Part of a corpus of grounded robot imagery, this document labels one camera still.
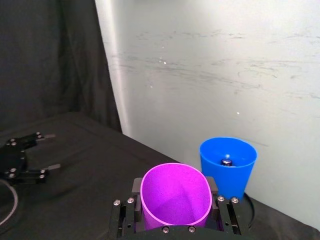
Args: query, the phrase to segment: black fabric backdrop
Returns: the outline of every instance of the black fabric backdrop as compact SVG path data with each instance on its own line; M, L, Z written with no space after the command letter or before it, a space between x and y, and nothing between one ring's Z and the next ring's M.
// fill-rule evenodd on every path
M0 1L0 131L82 111L121 131L94 0Z

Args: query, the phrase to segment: cup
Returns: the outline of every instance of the cup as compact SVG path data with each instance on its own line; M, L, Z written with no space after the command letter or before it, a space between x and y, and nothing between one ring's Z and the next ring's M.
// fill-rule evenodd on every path
M181 163L150 169L142 179L140 195L146 230L170 225L204 227L212 205L205 176Z
M202 172L212 176L218 194L230 199L242 199L257 152L249 143L234 137L214 137L200 146ZM222 160L231 160L231 166L222 165Z

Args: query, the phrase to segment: white backdrop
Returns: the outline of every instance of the white backdrop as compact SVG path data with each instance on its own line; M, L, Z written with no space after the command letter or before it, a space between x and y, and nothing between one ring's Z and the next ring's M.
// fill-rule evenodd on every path
M253 198L320 229L318 0L96 0L124 134L200 169L250 142Z

